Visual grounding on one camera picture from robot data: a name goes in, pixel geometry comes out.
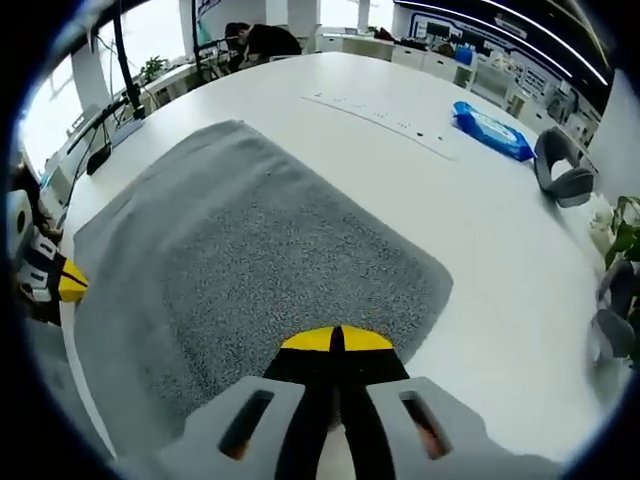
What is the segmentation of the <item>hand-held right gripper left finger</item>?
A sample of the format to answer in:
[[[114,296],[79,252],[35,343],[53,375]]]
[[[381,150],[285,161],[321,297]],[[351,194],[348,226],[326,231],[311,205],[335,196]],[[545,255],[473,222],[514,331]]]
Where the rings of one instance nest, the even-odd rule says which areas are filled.
[[[340,329],[284,341],[261,376],[248,376],[187,422],[187,479],[313,479],[334,421]]]

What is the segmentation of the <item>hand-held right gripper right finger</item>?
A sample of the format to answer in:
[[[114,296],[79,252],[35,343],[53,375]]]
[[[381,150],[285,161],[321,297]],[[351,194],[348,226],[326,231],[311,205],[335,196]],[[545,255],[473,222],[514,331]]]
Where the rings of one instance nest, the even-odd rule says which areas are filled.
[[[426,378],[391,342],[339,329],[340,412],[359,479],[497,479],[500,448],[482,419]]]

